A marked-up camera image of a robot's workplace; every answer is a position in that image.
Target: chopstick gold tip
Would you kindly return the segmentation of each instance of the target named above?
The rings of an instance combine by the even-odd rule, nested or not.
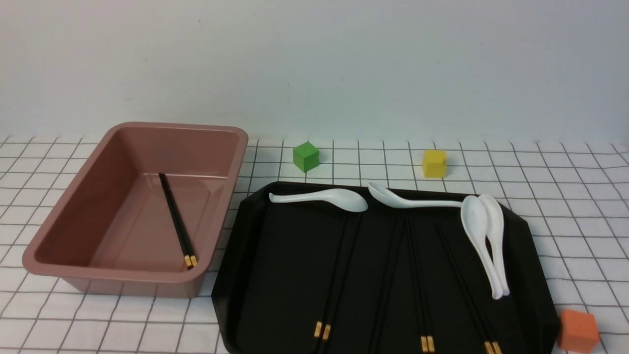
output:
[[[500,350],[500,346],[498,345],[498,342],[495,341],[493,343],[491,343],[494,346],[494,351],[496,352],[496,354],[503,354],[503,351]]]
[[[428,338],[421,336],[421,352],[428,353]]]
[[[328,340],[328,338],[330,337],[330,331],[332,330],[332,327],[329,324],[325,325],[325,329],[323,330],[323,340],[326,341]]]
[[[491,348],[491,343],[488,341],[485,342],[485,350],[487,351],[487,354],[494,354],[494,350]]]
[[[316,326],[314,327],[314,337],[315,338],[319,338],[321,336],[321,327],[323,327],[323,323],[321,323],[321,321],[318,321],[316,323]]]
[[[435,341],[432,339],[432,336],[428,336],[428,351],[430,353],[435,352]]]

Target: spoon handle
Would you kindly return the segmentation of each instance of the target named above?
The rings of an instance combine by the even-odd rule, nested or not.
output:
[[[275,195],[273,193],[269,193],[269,200],[273,203],[311,202],[313,200],[325,200],[325,195],[326,193],[321,193],[320,191],[293,195]]]
[[[454,200],[409,200],[406,208],[455,207],[461,208],[462,202]]]
[[[500,284],[503,288],[503,295],[507,296],[510,294],[509,285],[507,284],[507,276],[504,270],[504,259],[503,259],[503,248],[502,244],[491,244],[491,252],[494,255],[494,267],[496,268],[496,273],[498,273],[498,278],[500,279]]]
[[[496,273],[496,269],[491,262],[489,252],[487,252],[484,244],[477,244],[474,240],[472,240],[472,245],[481,259],[483,268],[485,268],[485,273],[487,274],[487,279],[489,280],[489,286],[491,287],[491,297],[494,300],[498,300],[503,296],[503,287],[500,285],[500,279],[498,278],[498,273]]]

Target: pink plastic tub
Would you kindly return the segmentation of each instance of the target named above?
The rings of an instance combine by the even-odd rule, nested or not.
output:
[[[96,294],[194,297],[247,146],[233,127],[124,123],[87,159],[24,252],[25,268]],[[186,270],[158,173],[199,261]]]

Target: pair of chopsticks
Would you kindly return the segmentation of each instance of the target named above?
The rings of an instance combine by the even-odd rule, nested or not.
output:
[[[415,300],[415,317],[420,327],[420,343],[422,353],[434,353],[435,341],[432,336],[432,325],[430,321],[430,311],[428,298],[426,296],[426,283],[423,281],[421,260],[415,255],[415,241],[413,240],[413,230],[408,218],[404,218],[407,227],[406,237],[408,238],[408,256],[411,263],[411,273],[413,274],[413,298]]]
[[[445,248],[446,252],[448,253],[448,257],[450,258],[450,265],[454,269],[454,273],[456,274],[457,280],[459,281],[459,286],[465,292],[467,307],[470,310],[470,315],[474,319],[474,322],[476,322],[476,328],[478,329],[479,334],[483,340],[485,352],[487,354],[502,354],[502,350],[500,349],[500,345],[498,344],[498,342],[491,339],[491,335],[489,334],[488,330],[489,326],[483,320],[483,317],[481,316],[481,311],[478,308],[476,301],[474,301],[474,298],[472,297],[472,292],[470,291],[470,288],[465,281],[465,277],[462,274],[461,267],[459,266],[459,263],[454,256],[452,249],[450,248],[447,237],[445,237],[439,225],[435,225],[435,227],[437,228],[437,233],[442,240],[443,248]]]
[[[328,342],[330,341],[330,335],[332,331],[332,326],[337,320],[338,306],[341,303],[341,299],[343,297],[343,293],[345,292],[345,284],[347,279],[347,274],[349,273],[350,265],[352,264],[352,258],[354,254],[354,249],[356,245],[356,240],[358,239],[358,233],[360,229],[360,220],[362,219],[362,214],[359,214],[358,222],[356,225],[356,231],[354,232],[352,243],[350,245],[350,252],[347,258],[347,264],[345,265],[345,271],[341,277],[341,286],[338,291],[338,295],[334,304],[330,307],[330,302],[332,301],[332,288],[335,283],[336,274],[338,270],[338,264],[340,260],[341,248],[343,245],[343,234],[345,233],[345,226],[347,224],[347,215],[343,217],[343,226],[341,230],[341,235],[338,240],[337,246],[337,254],[334,259],[334,266],[332,268],[332,278],[330,279],[330,284],[328,286],[328,292],[326,295],[325,303],[323,304],[323,308],[321,310],[321,320],[317,321],[314,326],[314,336],[313,336],[313,344],[310,349],[312,354],[317,353],[318,351],[321,354],[325,354],[328,348]]]
[[[396,269],[398,268],[398,256],[402,245],[402,237],[398,238],[398,243],[394,245],[395,235],[397,234],[394,227],[393,232],[389,240],[389,246],[387,247],[387,256],[384,259],[385,270],[382,274],[380,294],[378,295],[378,301],[376,302],[376,316],[373,321],[373,327],[371,327],[371,336],[369,337],[369,346],[367,347],[368,354],[375,354],[380,352],[380,342],[382,339],[382,328],[384,327],[384,321],[389,307],[389,298],[391,295],[391,288],[393,286],[393,279]]]
[[[162,183],[162,189],[164,189],[164,196],[166,197],[166,202],[168,203],[168,209],[170,210],[172,223],[175,225],[175,231],[177,232],[177,237],[179,238],[181,251],[184,254],[184,262],[186,262],[187,269],[190,270],[197,265],[197,259],[196,255],[194,254],[194,249],[192,248],[192,242],[190,242],[190,237],[188,237],[186,226],[181,219],[179,209],[177,209],[177,204],[175,203],[175,198],[172,196],[172,191],[170,190],[170,185],[168,184],[166,175],[163,173],[159,173],[159,180]]]

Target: white ceramic spoon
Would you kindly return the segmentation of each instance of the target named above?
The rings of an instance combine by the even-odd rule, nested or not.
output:
[[[458,207],[461,208],[463,203],[453,200],[408,200],[400,197],[383,186],[375,183],[368,183],[369,193],[378,202],[391,208],[409,209],[409,208],[427,208],[427,207]]]
[[[491,297],[496,300],[500,299],[503,296],[503,287],[500,285],[500,279],[496,269],[494,269],[494,265],[491,263],[489,252],[485,246],[487,212],[482,202],[474,195],[469,195],[463,200],[461,222],[467,237],[481,258],[482,266],[485,268],[485,273],[491,286]]]
[[[498,201],[494,197],[483,194],[478,197],[481,200],[485,211],[487,212],[488,224],[487,224],[487,238],[491,245],[491,254],[494,258],[494,267],[498,278],[500,278],[500,284],[503,287],[503,295],[509,295],[509,285],[507,284],[507,276],[504,271],[504,259],[503,259],[503,237],[504,237],[504,215],[503,210],[498,204]]]
[[[332,188],[329,190],[321,190],[313,193],[293,194],[293,195],[275,195],[269,193],[269,199],[273,203],[298,203],[311,202],[320,200],[336,205],[337,207],[347,210],[348,212],[364,212],[367,210],[367,201],[360,194],[342,189]]]

